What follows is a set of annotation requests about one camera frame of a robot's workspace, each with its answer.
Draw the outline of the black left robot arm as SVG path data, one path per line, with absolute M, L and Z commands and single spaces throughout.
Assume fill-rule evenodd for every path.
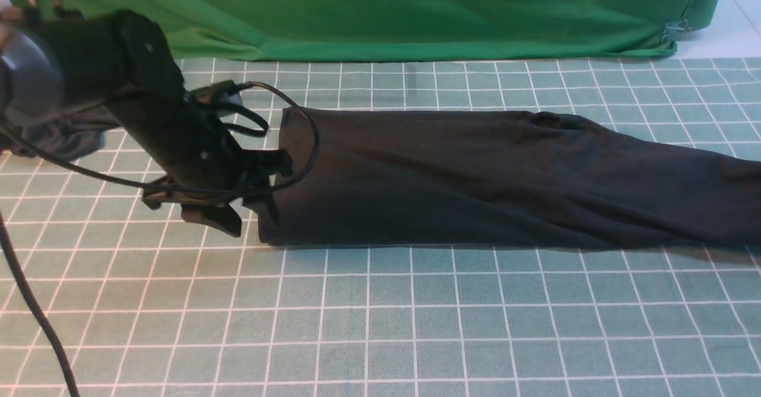
M 270 177 L 290 176 L 282 150 L 245 150 L 233 133 L 263 136 L 268 123 L 234 101 L 231 81 L 192 93 L 157 23 L 133 11 L 36 25 L 2 23 L 2 132 L 61 167 L 74 166 L 30 145 L 17 129 L 100 106 L 164 171 L 156 181 L 81 174 L 142 190 L 150 209 L 179 204 L 188 223 L 239 237 L 245 207 L 275 223 Z

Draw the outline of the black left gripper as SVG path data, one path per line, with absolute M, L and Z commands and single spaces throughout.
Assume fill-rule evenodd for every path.
M 244 151 L 182 85 L 124 89 L 107 100 L 107 110 L 168 176 L 141 192 L 150 210 L 178 204 L 186 223 L 240 237 L 231 196 L 241 191 L 244 207 L 279 223 L 270 178 L 293 175 L 286 151 Z

